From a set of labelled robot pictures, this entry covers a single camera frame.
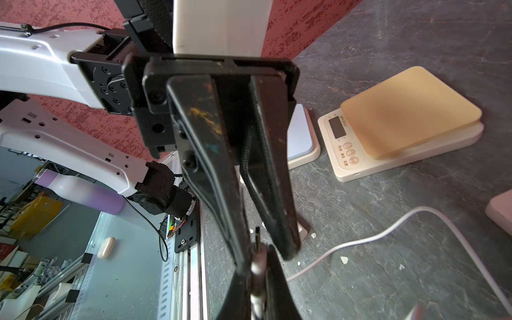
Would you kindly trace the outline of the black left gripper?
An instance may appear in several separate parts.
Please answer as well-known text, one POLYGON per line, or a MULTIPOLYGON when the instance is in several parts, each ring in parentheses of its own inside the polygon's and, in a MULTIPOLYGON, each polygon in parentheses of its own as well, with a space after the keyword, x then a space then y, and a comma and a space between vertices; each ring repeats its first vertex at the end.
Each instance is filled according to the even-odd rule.
POLYGON ((229 143, 241 147, 251 101, 240 173, 281 257, 294 258, 301 242, 287 129, 298 66, 288 59, 130 54, 122 72, 152 157, 177 148, 171 116, 175 131, 184 131, 177 142, 184 176, 215 218, 235 270, 251 265, 251 249, 229 143))

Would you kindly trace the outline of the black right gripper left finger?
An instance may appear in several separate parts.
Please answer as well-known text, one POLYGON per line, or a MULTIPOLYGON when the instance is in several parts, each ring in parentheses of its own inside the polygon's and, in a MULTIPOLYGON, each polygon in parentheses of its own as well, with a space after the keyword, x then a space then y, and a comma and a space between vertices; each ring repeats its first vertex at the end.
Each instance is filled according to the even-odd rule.
POLYGON ((251 266, 236 270, 217 319, 248 320, 251 318, 251 266))

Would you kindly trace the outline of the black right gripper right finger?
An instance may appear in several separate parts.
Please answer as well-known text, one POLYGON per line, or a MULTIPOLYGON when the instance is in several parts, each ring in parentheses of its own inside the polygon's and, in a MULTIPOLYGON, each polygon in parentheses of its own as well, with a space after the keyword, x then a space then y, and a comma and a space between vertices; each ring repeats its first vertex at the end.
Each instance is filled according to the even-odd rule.
POLYGON ((301 319, 294 304, 279 256, 273 245, 267 247, 266 319, 301 319))

